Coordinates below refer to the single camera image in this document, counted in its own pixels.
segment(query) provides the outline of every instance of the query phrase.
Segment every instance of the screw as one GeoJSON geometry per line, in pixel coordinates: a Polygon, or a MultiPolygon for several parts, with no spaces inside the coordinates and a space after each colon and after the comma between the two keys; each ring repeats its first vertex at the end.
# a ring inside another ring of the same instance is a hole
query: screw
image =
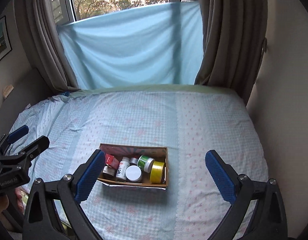
{"type": "Polygon", "coordinates": [[[270,179],[270,183],[272,184],[272,185],[276,185],[276,180],[275,179],[270,179]]]}
{"type": "Polygon", "coordinates": [[[37,178],[34,180],[34,184],[40,184],[41,183],[41,178],[37,178]]]}
{"type": "Polygon", "coordinates": [[[247,175],[245,175],[245,174],[240,174],[239,178],[240,178],[240,180],[244,181],[244,180],[247,180],[249,177],[247,175]]]}
{"type": "Polygon", "coordinates": [[[63,180],[71,180],[72,178],[72,174],[66,174],[64,177],[63,177],[63,180]]]}

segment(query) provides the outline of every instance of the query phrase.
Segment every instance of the brown curtain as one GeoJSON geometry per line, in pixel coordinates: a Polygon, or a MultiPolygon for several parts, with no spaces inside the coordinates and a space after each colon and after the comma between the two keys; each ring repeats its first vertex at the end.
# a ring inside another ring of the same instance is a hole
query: brown curtain
{"type": "Polygon", "coordinates": [[[50,0],[15,0],[15,17],[27,58],[50,88],[54,92],[78,90],[56,31],[50,0]]]}
{"type": "Polygon", "coordinates": [[[204,56],[195,84],[234,89],[247,103],[259,71],[267,0],[200,0],[204,56]]]}

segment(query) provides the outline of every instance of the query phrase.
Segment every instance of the checkered fabric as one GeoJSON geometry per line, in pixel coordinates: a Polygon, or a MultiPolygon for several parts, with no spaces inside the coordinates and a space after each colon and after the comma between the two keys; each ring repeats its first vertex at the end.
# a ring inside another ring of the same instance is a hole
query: checkered fabric
{"type": "MultiPolygon", "coordinates": [[[[211,149],[237,173],[266,181],[259,138],[241,99],[195,92],[108,92],[76,98],[55,96],[22,112],[12,130],[28,125],[18,152],[41,135],[50,147],[30,168],[33,180],[59,180],[87,161],[100,143],[167,147],[166,191],[108,187],[96,182],[81,206],[104,240],[207,239],[230,204],[223,201],[204,158],[211,149]]],[[[60,217],[67,221],[57,204],[60,217]]],[[[249,209],[236,237],[243,234],[249,209]]]]}

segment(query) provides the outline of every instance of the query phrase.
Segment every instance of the wall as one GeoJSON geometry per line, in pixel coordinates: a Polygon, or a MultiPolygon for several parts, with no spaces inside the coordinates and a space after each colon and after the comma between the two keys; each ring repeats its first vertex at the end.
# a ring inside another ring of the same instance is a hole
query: wall
{"type": "Polygon", "coordinates": [[[308,222],[308,14],[299,0],[268,0],[267,25],[247,108],[296,237],[308,222]]]}
{"type": "Polygon", "coordinates": [[[4,87],[10,84],[15,86],[31,69],[18,36],[14,13],[14,0],[11,0],[6,6],[1,16],[4,15],[6,16],[7,31],[12,51],[0,61],[0,107],[3,103],[2,93],[4,87]]]}

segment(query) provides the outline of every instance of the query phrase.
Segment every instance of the picture frame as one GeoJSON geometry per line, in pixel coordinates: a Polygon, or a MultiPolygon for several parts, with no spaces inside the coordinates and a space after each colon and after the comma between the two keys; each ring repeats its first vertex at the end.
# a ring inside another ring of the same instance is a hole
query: picture frame
{"type": "Polygon", "coordinates": [[[0,61],[12,51],[6,27],[6,16],[0,18],[0,61]]]}

